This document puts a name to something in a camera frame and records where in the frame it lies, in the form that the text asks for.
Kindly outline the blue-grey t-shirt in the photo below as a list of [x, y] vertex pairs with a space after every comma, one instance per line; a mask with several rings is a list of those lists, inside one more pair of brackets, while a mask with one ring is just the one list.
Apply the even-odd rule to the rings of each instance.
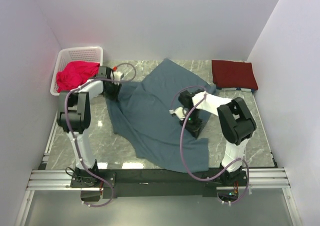
[[175, 94], [189, 86], [203, 86], [211, 94], [216, 91], [215, 86], [169, 59], [141, 82], [123, 84], [118, 101], [106, 101], [114, 133], [132, 144], [138, 158], [163, 169], [184, 173], [182, 161], [186, 161], [193, 173], [208, 170], [208, 139], [182, 133], [179, 119], [169, 113], [180, 107], [178, 101], [171, 103]]

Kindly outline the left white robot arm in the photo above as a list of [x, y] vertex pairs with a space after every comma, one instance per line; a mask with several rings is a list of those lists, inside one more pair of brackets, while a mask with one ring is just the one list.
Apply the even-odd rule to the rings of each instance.
[[59, 94], [57, 124], [62, 127], [71, 141], [76, 158], [76, 168], [85, 170], [82, 181], [88, 187], [96, 186], [100, 175], [93, 169], [95, 159], [89, 141], [88, 128], [91, 124], [91, 100], [104, 95], [116, 101], [122, 87], [124, 74], [115, 67], [101, 66], [98, 74], [71, 91]]

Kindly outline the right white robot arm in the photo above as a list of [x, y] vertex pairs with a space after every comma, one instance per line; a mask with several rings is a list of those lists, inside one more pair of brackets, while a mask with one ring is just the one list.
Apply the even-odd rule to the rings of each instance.
[[222, 184], [230, 186], [237, 180], [236, 172], [241, 170], [246, 145], [256, 130], [256, 122], [245, 101], [240, 98], [222, 98], [202, 90], [181, 92], [178, 101], [181, 107], [171, 110], [179, 118], [193, 137], [197, 138], [202, 130], [201, 110], [218, 116], [220, 127], [226, 139], [226, 148], [221, 166], [225, 170], [219, 174]]

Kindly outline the white plastic laundry basket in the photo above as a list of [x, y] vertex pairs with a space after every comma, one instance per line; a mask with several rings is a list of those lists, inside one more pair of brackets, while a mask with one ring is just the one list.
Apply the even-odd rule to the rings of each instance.
[[59, 71], [65, 69], [68, 63], [72, 61], [98, 62], [103, 64], [104, 50], [100, 46], [73, 47], [62, 49], [57, 56], [50, 86], [50, 93], [53, 96], [59, 96], [56, 75]]

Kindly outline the crumpled pink-red t-shirt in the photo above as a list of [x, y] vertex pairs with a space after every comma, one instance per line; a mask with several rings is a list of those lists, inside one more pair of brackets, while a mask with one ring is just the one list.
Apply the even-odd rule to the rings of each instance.
[[87, 61], [72, 61], [64, 70], [56, 74], [57, 92], [70, 91], [83, 85], [88, 79], [97, 75], [100, 63]]

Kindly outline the folded white blue t-shirt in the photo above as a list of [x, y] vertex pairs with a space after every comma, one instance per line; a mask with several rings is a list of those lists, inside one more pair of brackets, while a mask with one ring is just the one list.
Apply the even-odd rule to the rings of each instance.
[[254, 93], [256, 90], [250, 88], [240, 88], [240, 87], [218, 87], [216, 86], [217, 90], [229, 90], [229, 91], [242, 91], [242, 92], [251, 92]]

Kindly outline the folded dark red t-shirt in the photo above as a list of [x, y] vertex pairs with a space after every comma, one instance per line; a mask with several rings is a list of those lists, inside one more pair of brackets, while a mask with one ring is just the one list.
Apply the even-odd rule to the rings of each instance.
[[259, 89], [251, 63], [227, 60], [211, 62], [212, 81], [217, 88], [249, 89], [251, 92]]

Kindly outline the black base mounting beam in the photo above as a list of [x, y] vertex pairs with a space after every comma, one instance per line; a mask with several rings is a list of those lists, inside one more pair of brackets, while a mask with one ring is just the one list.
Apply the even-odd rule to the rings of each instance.
[[96, 179], [85, 170], [75, 169], [71, 177], [71, 188], [99, 188], [104, 199], [110, 196], [118, 197], [158, 197], [158, 196], [196, 196], [217, 197], [219, 187], [237, 189], [248, 183], [244, 170], [235, 173], [224, 172], [212, 180], [220, 170], [210, 168], [198, 172], [196, 176], [201, 181], [193, 179], [187, 173], [178, 173], [163, 169], [99, 169]]

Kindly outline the aluminium rail frame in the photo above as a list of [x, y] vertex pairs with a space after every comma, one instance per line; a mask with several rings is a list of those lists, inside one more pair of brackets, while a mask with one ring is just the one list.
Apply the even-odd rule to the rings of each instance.
[[80, 190], [70, 187], [62, 170], [34, 170], [16, 221], [18, 226], [300, 226], [289, 179], [270, 149], [255, 98], [242, 97], [257, 123], [245, 150], [248, 193], [232, 206], [201, 196], [125, 197], [100, 208], [80, 203]]

